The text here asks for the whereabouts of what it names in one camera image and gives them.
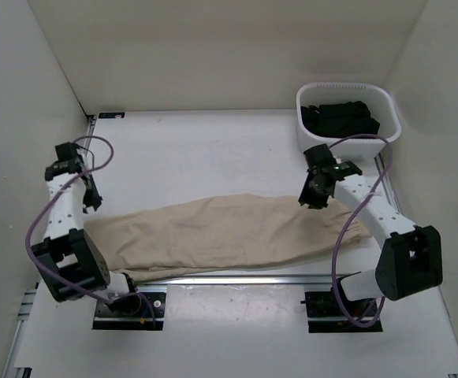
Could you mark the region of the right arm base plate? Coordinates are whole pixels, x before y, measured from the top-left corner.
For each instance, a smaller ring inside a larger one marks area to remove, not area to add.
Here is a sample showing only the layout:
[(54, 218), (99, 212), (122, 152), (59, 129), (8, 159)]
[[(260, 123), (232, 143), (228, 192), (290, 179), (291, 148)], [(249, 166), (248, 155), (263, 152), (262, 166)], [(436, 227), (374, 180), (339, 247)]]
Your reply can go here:
[[(359, 322), (370, 322), (378, 310), (376, 303), (370, 306), (372, 298), (344, 303), (352, 317)], [(312, 334), (329, 333), (375, 333), (383, 332), (381, 321), (368, 328), (350, 323), (338, 307), (332, 291), (306, 291), (304, 300), (307, 312), (308, 332)]]

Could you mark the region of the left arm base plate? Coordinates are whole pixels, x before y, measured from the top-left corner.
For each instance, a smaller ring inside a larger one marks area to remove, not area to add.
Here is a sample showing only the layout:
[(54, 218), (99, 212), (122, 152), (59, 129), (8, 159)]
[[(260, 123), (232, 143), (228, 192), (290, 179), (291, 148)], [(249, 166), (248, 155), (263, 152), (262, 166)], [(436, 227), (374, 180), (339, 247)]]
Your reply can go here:
[(161, 331), (165, 323), (166, 286), (145, 285), (138, 286), (138, 290), (147, 297), (154, 314), (141, 298), (130, 298), (118, 309), (97, 302), (92, 328), (104, 331)]

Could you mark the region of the beige trousers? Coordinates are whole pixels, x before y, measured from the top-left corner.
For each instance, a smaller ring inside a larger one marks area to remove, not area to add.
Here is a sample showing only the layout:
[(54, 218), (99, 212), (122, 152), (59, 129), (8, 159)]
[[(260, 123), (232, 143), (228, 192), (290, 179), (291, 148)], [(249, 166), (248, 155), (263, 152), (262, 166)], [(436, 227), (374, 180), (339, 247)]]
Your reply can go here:
[(335, 199), (316, 210), (289, 195), (241, 194), (89, 220), (85, 230), (111, 271), (148, 281), (328, 253), (351, 213)]

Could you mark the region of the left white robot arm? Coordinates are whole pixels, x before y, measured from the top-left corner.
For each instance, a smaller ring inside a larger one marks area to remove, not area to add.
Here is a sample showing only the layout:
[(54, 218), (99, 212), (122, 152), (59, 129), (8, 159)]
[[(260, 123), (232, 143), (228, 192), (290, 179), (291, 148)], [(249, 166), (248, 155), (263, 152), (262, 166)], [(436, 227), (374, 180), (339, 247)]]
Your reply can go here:
[(77, 177), (67, 188), (63, 185), (87, 169), (80, 156), (57, 160), (45, 171), (50, 198), (60, 195), (48, 211), (43, 240), (32, 246), (33, 255), (51, 272), (84, 290), (101, 295), (101, 301), (114, 301), (124, 315), (138, 312), (142, 300), (132, 279), (112, 273), (99, 248), (84, 230), (83, 214), (102, 204), (92, 175)]

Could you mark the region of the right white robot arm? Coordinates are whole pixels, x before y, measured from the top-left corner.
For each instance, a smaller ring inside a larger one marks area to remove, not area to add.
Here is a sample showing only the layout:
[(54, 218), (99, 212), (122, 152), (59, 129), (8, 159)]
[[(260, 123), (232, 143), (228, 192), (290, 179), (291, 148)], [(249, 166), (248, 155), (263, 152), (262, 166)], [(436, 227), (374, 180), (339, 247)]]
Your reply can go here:
[(310, 167), (299, 203), (312, 209), (336, 199), (356, 214), (372, 234), (381, 253), (374, 269), (341, 278), (330, 305), (347, 315), (365, 298), (397, 301), (443, 282), (441, 236), (433, 226), (419, 227), (371, 190), (367, 178), (352, 162)]

